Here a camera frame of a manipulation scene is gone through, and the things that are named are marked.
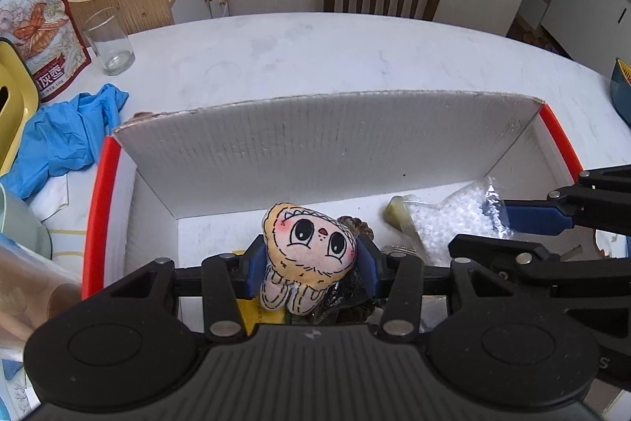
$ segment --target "yellow stripe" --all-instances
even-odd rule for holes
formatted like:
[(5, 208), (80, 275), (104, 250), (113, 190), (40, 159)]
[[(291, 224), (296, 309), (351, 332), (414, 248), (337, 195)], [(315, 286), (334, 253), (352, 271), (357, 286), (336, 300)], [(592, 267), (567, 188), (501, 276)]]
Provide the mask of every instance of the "yellow stripe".
[(66, 230), (66, 229), (48, 229), (51, 234), (70, 234), (74, 236), (84, 236), (88, 232), (86, 230)]
[(77, 257), (83, 257), (83, 252), (73, 252), (73, 251), (67, 251), (67, 252), (54, 252), (52, 254), (53, 257), (59, 257), (59, 256), (77, 256)]

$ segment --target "teal basket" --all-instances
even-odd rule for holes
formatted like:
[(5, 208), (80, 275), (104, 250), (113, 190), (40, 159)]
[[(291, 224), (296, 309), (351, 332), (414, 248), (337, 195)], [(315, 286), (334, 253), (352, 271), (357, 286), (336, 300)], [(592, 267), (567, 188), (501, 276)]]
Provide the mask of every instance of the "teal basket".
[(631, 67), (619, 58), (611, 74), (610, 91), (613, 107), (631, 127)]

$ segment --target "red and white food package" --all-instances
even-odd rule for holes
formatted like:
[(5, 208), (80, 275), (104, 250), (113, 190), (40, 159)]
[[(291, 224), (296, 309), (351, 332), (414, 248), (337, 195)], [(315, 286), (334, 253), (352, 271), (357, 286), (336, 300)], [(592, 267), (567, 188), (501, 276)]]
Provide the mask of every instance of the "red and white food package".
[(42, 102), (64, 91), (90, 63), (68, 0), (0, 0), (0, 36), (26, 62)]

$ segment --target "drinking glass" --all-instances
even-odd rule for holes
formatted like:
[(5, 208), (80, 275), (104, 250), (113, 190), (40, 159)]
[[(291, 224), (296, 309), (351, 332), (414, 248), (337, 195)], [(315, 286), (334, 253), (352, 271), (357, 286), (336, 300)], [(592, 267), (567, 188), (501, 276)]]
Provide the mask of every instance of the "drinking glass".
[(107, 75), (124, 72), (136, 59), (129, 38), (118, 22), (118, 12), (119, 9), (114, 7), (102, 9), (83, 25), (86, 38)]

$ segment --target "plush toy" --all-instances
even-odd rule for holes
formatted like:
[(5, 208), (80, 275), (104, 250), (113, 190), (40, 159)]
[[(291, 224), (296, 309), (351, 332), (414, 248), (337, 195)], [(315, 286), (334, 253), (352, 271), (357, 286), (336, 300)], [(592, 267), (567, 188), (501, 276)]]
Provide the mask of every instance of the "plush toy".
[(263, 235), (267, 269), (261, 304), (268, 311), (286, 303), (292, 314), (307, 315), (355, 264), (351, 231), (317, 211), (276, 204), (263, 219)]

